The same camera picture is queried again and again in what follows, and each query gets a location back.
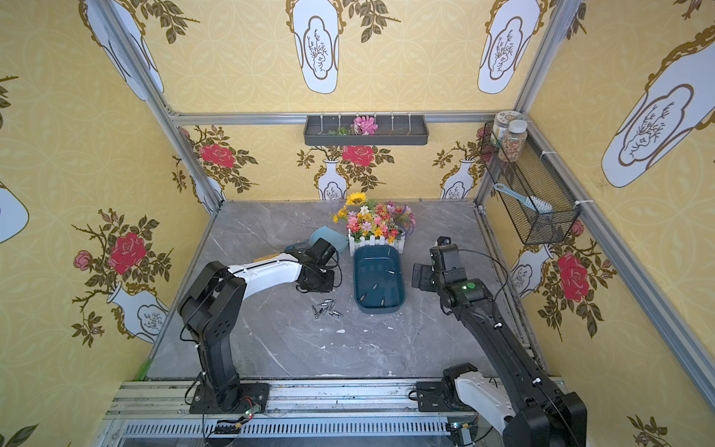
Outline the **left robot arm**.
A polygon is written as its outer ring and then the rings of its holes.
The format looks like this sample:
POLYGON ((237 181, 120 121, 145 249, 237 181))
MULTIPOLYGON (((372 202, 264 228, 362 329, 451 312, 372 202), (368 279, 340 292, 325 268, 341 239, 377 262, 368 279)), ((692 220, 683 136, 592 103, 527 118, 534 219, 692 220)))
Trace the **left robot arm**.
POLYGON ((194 344, 201 367, 190 413, 264 412, 270 385, 243 384, 233 360, 231 333, 243 302, 283 284, 293 284, 300 292, 327 294, 336 288, 338 268, 338 251, 323 238, 306 249, 293 248, 249 264, 206 264, 178 307, 182 331, 194 344))

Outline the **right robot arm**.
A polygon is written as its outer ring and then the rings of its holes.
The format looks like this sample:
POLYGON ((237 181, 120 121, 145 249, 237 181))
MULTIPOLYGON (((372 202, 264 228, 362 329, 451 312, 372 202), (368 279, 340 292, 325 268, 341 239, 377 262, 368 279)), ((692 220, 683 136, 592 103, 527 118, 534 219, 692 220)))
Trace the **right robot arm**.
POLYGON ((413 287, 439 296, 476 339, 501 380, 496 387, 476 367, 445 370, 443 382, 458 404, 482 416, 506 446, 584 446, 588 410, 574 392, 565 393, 528 354, 503 319, 495 296, 462 265, 461 249, 448 237, 430 249, 429 264, 413 268, 413 287))

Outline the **dark teal storage box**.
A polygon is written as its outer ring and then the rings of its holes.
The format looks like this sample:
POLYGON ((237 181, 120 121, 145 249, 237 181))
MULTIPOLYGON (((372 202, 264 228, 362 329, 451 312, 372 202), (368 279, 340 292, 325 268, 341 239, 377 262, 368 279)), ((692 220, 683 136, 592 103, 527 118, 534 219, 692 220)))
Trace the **dark teal storage box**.
POLYGON ((390 314, 405 302, 400 253, 389 245, 365 246, 354 254, 354 295, 359 309, 366 314, 390 314), (389 275, 387 270, 397 275, 389 275), (379 284, 376 290, 372 287, 379 284), (363 294, 367 297, 360 301, 363 294))

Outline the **light blue plastic scoop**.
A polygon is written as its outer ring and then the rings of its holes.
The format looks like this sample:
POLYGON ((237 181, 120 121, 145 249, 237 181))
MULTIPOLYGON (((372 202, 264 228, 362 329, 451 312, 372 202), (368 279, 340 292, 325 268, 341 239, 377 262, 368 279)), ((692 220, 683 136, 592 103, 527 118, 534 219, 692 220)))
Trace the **light blue plastic scoop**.
POLYGON ((311 235, 310 245, 313 246, 319 240, 329 242, 329 244, 333 245, 339 253, 344 251, 349 245, 348 237, 346 235, 327 226, 320 227, 311 235))

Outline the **white picket flower planter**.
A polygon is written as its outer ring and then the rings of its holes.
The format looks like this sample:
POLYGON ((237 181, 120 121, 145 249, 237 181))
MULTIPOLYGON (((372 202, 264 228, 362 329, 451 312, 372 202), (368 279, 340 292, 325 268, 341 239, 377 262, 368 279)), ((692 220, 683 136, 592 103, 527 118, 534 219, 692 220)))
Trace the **white picket flower planter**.
POLYGON ((364 193, 349 195, 331 219, 333 223, 344 222, 346 225, 351 255, 369 246, 389 246, 402 254, 407 236, 416 227, 416 217, 410 206, 371 200, 364 193))

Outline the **light blue brush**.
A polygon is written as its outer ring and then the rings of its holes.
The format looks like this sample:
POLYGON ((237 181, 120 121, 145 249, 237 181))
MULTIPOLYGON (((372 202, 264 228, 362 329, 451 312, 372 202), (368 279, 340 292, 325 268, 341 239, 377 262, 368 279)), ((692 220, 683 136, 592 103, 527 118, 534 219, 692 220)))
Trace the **light blue brush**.
POLYGON ((540 199, 539 197, 536 196, 525 196, 521 195, 520 193, 512 190, 505 184, 495 184, 493 186, 493 189, 499 193, 506 194, 509 197, 513 197, 517 201, 519 201, 523 206, 526 208, 533 210, 534 212, 538 212, 541 214, 548 214, 553 212, 553 206, 549 204, 547 201, 540 199))

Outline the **pink flower on shelf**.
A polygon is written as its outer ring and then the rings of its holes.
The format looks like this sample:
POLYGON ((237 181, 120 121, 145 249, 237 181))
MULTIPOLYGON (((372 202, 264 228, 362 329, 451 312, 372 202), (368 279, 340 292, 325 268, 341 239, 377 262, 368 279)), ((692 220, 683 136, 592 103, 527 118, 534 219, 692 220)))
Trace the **pink flower on shelf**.
POLYGON ((376 118, 369 115, 358 115, 351 125, 351 130, 356 135, 374 135, 378 129, 376 118))

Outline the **clear jar beige lid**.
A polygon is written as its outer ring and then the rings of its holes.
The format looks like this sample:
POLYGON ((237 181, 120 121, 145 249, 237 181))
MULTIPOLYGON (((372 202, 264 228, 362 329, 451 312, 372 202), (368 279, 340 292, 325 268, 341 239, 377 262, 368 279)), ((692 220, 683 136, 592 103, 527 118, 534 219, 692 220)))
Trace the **clear jar beige lid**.
POLYGON ((508 124, 508 130, 501 138, 501 149, 498 157, 504 162, 516 162, 521 155, 528 136, 528 123, 522 119, 514 119, 508 124))

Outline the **clear jar white lid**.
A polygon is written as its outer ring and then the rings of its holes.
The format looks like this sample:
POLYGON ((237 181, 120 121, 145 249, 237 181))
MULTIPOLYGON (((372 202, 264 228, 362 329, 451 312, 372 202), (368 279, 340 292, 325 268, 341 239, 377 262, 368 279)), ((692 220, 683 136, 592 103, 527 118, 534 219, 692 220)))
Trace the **clear jar white lid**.
POLYGON ((492 125, 492 143, 496 145, 501 142, 504 133, 508 131, 508 126, 513 120, 523 119, 524 115, 517 111, 502 111, 497 113, 492 125))

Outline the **yellow handled blue garden fork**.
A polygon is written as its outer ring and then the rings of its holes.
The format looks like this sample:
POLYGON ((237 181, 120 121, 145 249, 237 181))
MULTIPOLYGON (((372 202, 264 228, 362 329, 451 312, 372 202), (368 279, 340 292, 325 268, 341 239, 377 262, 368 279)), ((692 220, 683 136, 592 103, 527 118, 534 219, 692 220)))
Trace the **yellow handled blue garden fork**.
POLYGON ((295 258, 300 258, 302 256, 303 252, 309 248, 310 248, 310 244, 308 241, 294 243, 292 245, 287 246, 281 253, 273 253, 270 255, 259 257, 259 258, 254 259, 254 262, 264 262, 267 260, 277 258, 284 254, 290 254, 291 256, 293 256, 295 258))

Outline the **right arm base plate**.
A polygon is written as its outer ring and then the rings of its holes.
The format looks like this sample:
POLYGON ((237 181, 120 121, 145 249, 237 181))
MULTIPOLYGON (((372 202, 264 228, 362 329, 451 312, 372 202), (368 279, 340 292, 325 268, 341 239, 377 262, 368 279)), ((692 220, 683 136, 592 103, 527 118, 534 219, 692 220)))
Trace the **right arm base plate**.
POLYGON ((454 391, 441 381, 417 382, 408 398, 417 403, 417 409, 421 413, 475 412, 473 408, 463 404, 454 391))

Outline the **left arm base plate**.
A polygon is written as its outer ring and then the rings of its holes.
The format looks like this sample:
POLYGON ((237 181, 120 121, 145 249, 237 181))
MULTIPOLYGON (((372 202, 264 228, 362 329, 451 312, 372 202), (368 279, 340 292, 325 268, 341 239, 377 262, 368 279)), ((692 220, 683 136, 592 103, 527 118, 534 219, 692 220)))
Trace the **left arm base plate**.
POLYGON ((243 415, 263 413, 266 410, 270 392, 268 383, 242 383, 229 387, 224 393, 214 391, 203 383, 190 402, 191 415, 243 415))

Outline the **dark grey wall shelf tray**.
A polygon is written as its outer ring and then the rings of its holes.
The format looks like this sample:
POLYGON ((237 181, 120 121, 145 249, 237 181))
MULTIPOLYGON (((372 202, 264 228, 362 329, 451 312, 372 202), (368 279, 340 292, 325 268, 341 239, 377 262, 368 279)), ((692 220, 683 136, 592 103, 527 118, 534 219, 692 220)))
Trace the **dark grey wall shelf tray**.
POLYGON ((308 115, 304 141, 308 146, 426 145, 429 129, 423 115, 308 115))

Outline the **aluminium corner frame post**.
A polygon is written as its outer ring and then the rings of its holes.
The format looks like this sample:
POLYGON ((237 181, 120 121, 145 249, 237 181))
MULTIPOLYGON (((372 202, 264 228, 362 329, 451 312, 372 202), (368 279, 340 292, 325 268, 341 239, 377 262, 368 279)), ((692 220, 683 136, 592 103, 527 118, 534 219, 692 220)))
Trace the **aluminium corner frame post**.
POLYGON ((91 38, 107 55, 132 92, 145 102, 196 186, 197 199, 210 214, 225 197, 201 167, 188 138, 173 123, 158 67, 144 38, 145 31, 130 1, 81 1, 78 6, 91 38))

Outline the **aluminium front rail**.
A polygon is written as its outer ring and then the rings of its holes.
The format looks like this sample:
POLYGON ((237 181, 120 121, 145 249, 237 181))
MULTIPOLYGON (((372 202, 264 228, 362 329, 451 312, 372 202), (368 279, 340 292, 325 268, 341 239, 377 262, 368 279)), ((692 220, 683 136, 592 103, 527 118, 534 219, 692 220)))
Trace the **aluminium front rail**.
POLYGON ((328 377, 249 380, 270 385, 266 410, 243 415, 191 415, 198 384, 190 381, 126 382, 120 386, 91 445, 130 440, 204 441, 280 438, 441 437, 463 446, 506 446, 474 413, 421 413, 408 394, 438 378, 328 377))

